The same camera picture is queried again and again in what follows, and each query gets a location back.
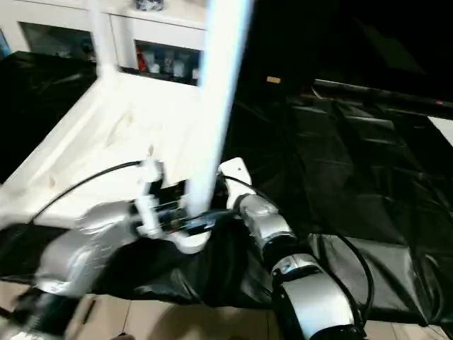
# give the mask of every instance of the wire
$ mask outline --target wire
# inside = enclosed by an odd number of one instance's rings
[[[282,211],[282,210],[278,207],[278,205],[277,205],[273,200],[271,200],[271,199],[269,198],[269,196],[267,196],[264,192],[259,191],[257,188],[253,187],[251,184],[248,184],[248,183],[246,183],[246,182],[244,182],[244,181],[241,181],[240,179],[238,179],[238,178],[236,178],[236,177],[231,177],[231,176],[227,176],[227,175],[224,175],[224,174],[222,174],[222,176],[223,176],[224,179],[229,179],[229,180],[231,180],[231,181],[235,181],[235,182],[240,183],[240,184],[242,184],[243,186],[246,186],[247,188],[249,188],[249,189],[255,191],[255,192],[258,194],[258,196],[261,196],[262,198],[264,198],[265,200],[267,200],[270,204],[272,204],[274,207],[276,207],[278,211]]]
[[[357,260],[359,260],[360,265],[363,267],[363,271],[365,272],[365,276],[367,278],[367,299],[365,301],[365,306],[362,311],[362,327],[365,327],[369,314],[371,312],[371,309],[373,307],[373,301],[374,301],[374,279],[373,279],[373,274],[371,272],[371,269],[369,269],[368,263],[363,257],[363,255],[360,253],[360,250],[355,247],[354,244],[351,243],[349,239],[344,237],[342,234],[339,234],[337,232],[334,232],[334,235],[337,236],[341,241],[343,241],[346,246],[354,253],[355,257],[357,257]]]
[[[97,174],[94,174],[94,175],[91,175],[87,178],[85,178],[84,180],[74,184],[73,186],[70,186],[68,189],[66,189],[65,191],[63,191],[62,193],[60,193],[57,197],[55,197],[53,200],[51,200],[48,204],[46,204],[40,211],[38,211],[31,219],[30,219],[30,224],[35,224],[35,220],[41,216],[41,214],[43,214],[47,209],[50,208],[50,206],[52,206],[55,202],[57,202],[58,200],[62,199],[64,196],[66,196],[68,193],[71,193],[72,191],[74,191],[75,189],[77,189],[79,186],[82,186],[84,185],[85,183],[93,180],[93,179],[96,179],[102,175],[105,175],[105,174],[108,174],[110,172],[113,172],[113,171],[116,171],[116,170],[120,170],[120,169],[124,169],[124,168],[127,168],[127,167],[130,167],[130,166],[139,166],[140,164],[142,164],[142,161],[128,161],[126,163],[122,163],[122,164],[118,164],[118,165],[115,165],[115,166],[112,166],[110,168],[107,168],[105,170],[102,170],[100,172],[98,172]]]

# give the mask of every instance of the white tube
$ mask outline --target white tube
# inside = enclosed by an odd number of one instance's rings
[[[210,205],[252,6],[252,0],[210,1],[200,78],[202,116],[194,150],[195,172],[187,191],[192,216]]]
[[[100,0],[88,0],[88,12],[91,17],[91,38],[96,53],[97,72],[99,77],[116,72],[113,64],[111,46],[107,40],[106,28],[110,28],[107,14],[101,13]]]

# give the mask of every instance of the black tarp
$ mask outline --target black tarp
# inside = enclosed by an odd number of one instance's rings
[[[239,89],[223,157],[243,157],[254,185],[280,205],[299,238],[308,237],[320,261],[363,303],[367,286],[356,258],[320,233],[334,228],[351,237],[374,275],[372,319],[441,324],[448,332],[452,155],[423,115],[332,101],[264,102]],[[0,231],[0,278],[31,283],[45,245],[63,232],[31,225]],[[240,223],[216,229],[205,249],[191,256],[164,241],[126,246],[95,291],[180,304],[270,304],[269,276]]]
[[[16,52],[0,62],[3,183],[96,79],[96,66]]]

